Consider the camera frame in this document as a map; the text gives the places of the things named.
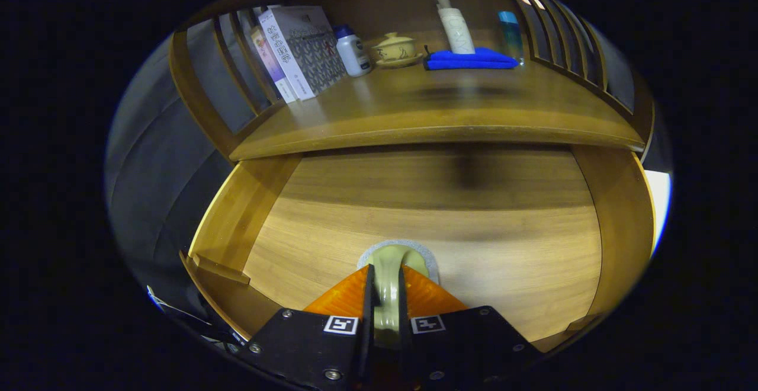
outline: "wooden drawer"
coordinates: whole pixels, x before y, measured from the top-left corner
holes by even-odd
[[[446,290],[492,305],[546,351],[631,290],[653,226],[632,151],[377,146],[239,162],[181,256],[249,339],[279,307],[303,309],[355,271],[374,243],[417,240]]]

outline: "orange gripper part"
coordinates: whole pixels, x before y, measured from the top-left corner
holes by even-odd
[[[368,265],[350,274],[326,291],[325,294],[311,302],[305,311],[319,313],[320,315],[363,318],[363,296],[367,274]],[[468,308],[455,296],[411,267],[403,265],[403,274],[406,279],[406,303],[409,318],[440,315],[441,313]]]

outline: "gray fabric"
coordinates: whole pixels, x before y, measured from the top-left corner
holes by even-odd
[[[268,102],[222,20],[227,47],[259,102]],[[211,21],[188,30],[192,65],[233,131],[254,113],[222,62]],[[166,302],[186,307],[187,250],[231,166],[206,138],[179,97],[168,68],[168,38],[130,82],[111,124],[105,157],[105,202],[119,249],[136,278]]]

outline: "book spine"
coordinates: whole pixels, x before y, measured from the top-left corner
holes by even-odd
[[[258,57],[263,62],[263,66],[266,67],[269,77],[276,86],[277,91],[281,95],[284,102],[290,103],[297,100],[297,96],[290,86],[287,77],[284,75],[279,61],[274,56],[274,51],[271,50],[271,46],[268,44],[268,40],[261,32],[260,27],[255,27],[252,32],[252,44],[255,46],[255,50],[258,52]]]
[[[281,65],[284,75],[290,81],[290,85],[297,97],[301,100],[315,97],[310,84],[306,80],[305,75],[303,75],[303,70],[300,69],[300,65],[297,64],[290,46],[284,39],[284,34],[282,34],[279,24],[277,24],[274,18],[273,10],[263,12],[258,18],[258,22],[261,23],[266,40],[268,40],[271,49],[274,51],[274,56],[279,61],[279,65]]]

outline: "small blue bottle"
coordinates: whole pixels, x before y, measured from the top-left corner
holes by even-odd
[[[519,64],[523,65],[523,43],[516,15],[512,11],[500,11],[497,16],[500,18],[500,28],[506,38],[505,54],[518,59]]]

